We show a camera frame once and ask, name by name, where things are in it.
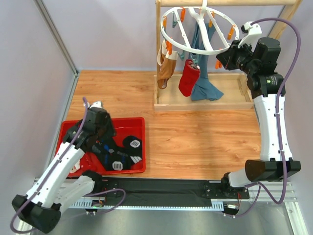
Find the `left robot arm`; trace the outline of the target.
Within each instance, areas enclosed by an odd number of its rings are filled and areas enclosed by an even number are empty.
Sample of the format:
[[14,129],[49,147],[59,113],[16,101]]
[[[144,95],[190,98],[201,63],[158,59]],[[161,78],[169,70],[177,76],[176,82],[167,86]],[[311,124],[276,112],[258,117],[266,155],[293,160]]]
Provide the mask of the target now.
[[12,206],[15,217],[45,234],[60,221],[62,213],[81,197],[104,188],[102,176],[87,170],[71,186],[59,192],[70,170],[100,139],[115,135],[110,114],[90,106],[84,117],[68,129],[57,154],[38,182],[26,193],[16,195]]

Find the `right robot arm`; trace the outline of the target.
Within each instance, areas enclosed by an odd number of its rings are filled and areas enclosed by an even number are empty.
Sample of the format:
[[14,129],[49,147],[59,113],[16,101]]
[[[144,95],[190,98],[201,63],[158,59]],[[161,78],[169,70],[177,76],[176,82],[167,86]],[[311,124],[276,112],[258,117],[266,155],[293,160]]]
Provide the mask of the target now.
[[284,78],[275,71],[280,51],[278,40],[263,37],[255,48],[234,40],[227,51],[216,56],[226,70],[246,74],[261,133],[260,158],[247,160],[244,169],[225,174],[233,188],[282,181],[301,170],[301,163],[293,159],[286,134]]

